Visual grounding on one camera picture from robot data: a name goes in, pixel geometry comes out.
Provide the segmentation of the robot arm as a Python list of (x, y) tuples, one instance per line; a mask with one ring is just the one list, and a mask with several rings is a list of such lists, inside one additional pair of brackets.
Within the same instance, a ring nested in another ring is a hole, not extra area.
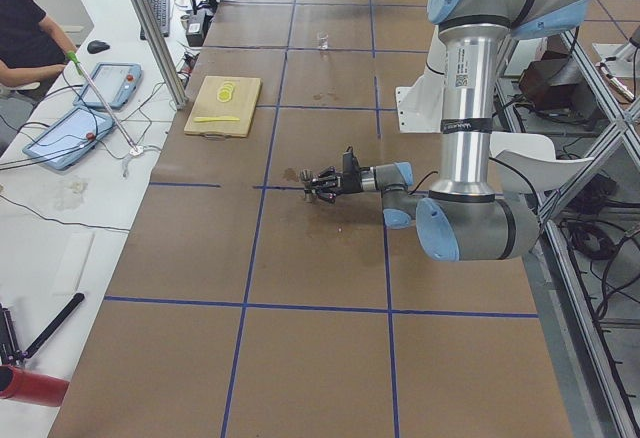
[(441, 165), (426, 197), (412, 195), (405, 162), (362, 167), (352, 152), (341, 170), (305, 173), (307, 196), (376, 190), (386, 225), (414, 226), (424, 252), (440, 261), (503, 260), (535, 244), (540, 223), (519, 201), (488, 184), (498, 47), (506, 37), (546, 37), (578, 27), (589, 0), (428, 0), (428, 18), (445, 47)]

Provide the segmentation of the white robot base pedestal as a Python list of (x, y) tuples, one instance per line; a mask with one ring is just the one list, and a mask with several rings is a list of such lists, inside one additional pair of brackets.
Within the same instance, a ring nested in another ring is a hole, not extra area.
[(424, 72), (411, 87), (396, 88), (401, 133), (439, 133), (443, 111), (446, 47), (435, 27)]

